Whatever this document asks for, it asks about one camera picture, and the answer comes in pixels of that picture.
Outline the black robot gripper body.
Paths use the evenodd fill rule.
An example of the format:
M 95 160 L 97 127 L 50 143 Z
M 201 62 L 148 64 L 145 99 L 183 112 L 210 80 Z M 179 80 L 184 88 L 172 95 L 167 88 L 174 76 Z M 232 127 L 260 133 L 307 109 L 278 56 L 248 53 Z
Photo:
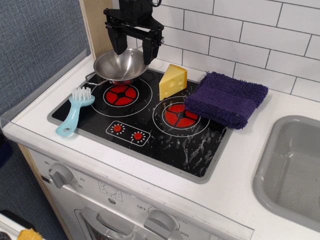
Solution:
M 106 8 L 106 29 L 119 29 L 123 34 L 143 40 L 149 32 L 159 31 L 160 45 L 163 43 L 164 26 L 152 16 L 156 5 L 151 0 L 120 0 L 119 9 Z

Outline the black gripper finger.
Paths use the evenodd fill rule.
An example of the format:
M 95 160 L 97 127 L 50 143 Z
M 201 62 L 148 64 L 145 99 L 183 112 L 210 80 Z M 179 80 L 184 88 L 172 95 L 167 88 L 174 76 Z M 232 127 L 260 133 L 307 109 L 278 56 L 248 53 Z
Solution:
M 145 65 L 149 65 L 157 57 L 159 47 L 159 31 L 149 32 L 149 35 L 142 40 L 143 62 Z
M 122 54 L 128 47 L 127 36 L 117 28 L 107 27 L 108 36 L 117 55 Z

